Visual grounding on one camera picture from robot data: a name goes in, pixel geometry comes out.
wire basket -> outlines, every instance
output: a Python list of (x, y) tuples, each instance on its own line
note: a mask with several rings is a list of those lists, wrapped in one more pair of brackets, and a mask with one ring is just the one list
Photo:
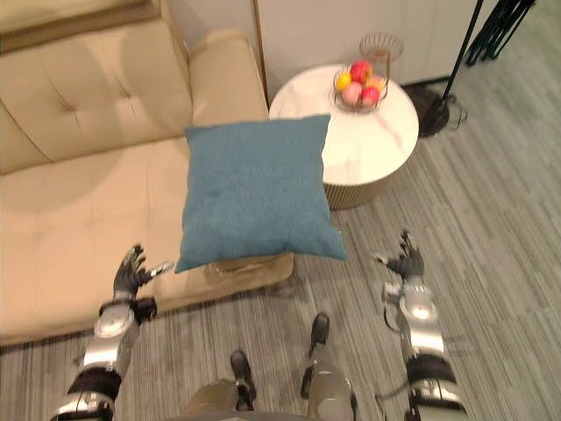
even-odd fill
[(396, 60), (403, 53), (401, 39), (388, 32), (366, 35), (359, 46), (360, 55), (374, 65)]
[(333, 102), (340, 110), (346, 112), (354, 112), (357, 114), (368, 114), (370, 112), (376, 111), (378, 107), (380, 107), (382, 101), (387, 96), (387, 83), (389, 81), (389, 61), (387, 61), (387, 69), (386, 69), (387, 75), (376, 74), (376, 67), (373, 66), (374, 75), (378, 76), (382, 81), (382, 89), (380, 90), (380, 96), (378, 97), (378, 101), (376, 101), (376, 103), (374, 103), (373, 105), (364, 105), (362, 104), (362, 101), (360, 99), (353, 105), (348, 104), (343, 100), (342, 92), (339, 92), (337, 90), (337, 79), (342, 73), (348, 72), (350, 69), (351, 66), (343, 66), (333, 76), (333, 92), (332, 92)]

sofa backrest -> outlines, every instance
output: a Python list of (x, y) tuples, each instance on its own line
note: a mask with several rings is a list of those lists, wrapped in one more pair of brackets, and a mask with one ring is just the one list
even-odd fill
[(167, 0), (2, 0), (0, 51), (160, 16)]
[(0, 55), (0, 174), (181, 136), (191, 118), (187, 57), (163, 18)]

teal pillow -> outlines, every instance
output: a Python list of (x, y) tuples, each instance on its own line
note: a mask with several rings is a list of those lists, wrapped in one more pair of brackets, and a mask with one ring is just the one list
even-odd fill
[(323, 191), (329, 115), (185, 130), (191, 151), (175, 273), (284, 252), (345, 259)]

floor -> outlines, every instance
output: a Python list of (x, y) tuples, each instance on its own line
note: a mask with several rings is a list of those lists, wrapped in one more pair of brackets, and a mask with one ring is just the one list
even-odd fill
[[(407, 226), (421, 246), (453, 367), (473, 420), (561, 419), (561, 3), (543, 0), (500, 59), (462, 68), (454, 92), (469, 110), (457, 131), (419, 141), (391, 186), (333, 213), (347, 262), (296, 258), (287, 281), (162, 316), (142, 329), (117, 402), (121, 420), (181, 413), (205, 382), (229, 377), (241, 346), (259, 410), (303, 413), (298, 397), (309, 324), (331, 316), (332, 357), (357, 390), (360, 417), (381, 420), (373, 395), (401, 384), (399, 341), (381, 317), (391, 275), (371, 258)], [(73, 379), (88, 333), (5, 348), (0, 418), (47, 419)], [(387, 402), (402, 419), (404, 393)]]

fruit basket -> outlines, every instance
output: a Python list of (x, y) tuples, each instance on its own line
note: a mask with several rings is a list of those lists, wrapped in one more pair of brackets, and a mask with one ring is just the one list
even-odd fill
[(391, 63), (403, 53), (403, 42), (387, 32), (375, 32), (366, 35), (359, 45), (360, 55), (374, 66)]
[(377, 75), (370, 61), (355, 61), (344, 66), (333, 77), (333, 98), (342, 111), (366, 114), (380, 107), (387, 95), (389, 61), (386, 75)]

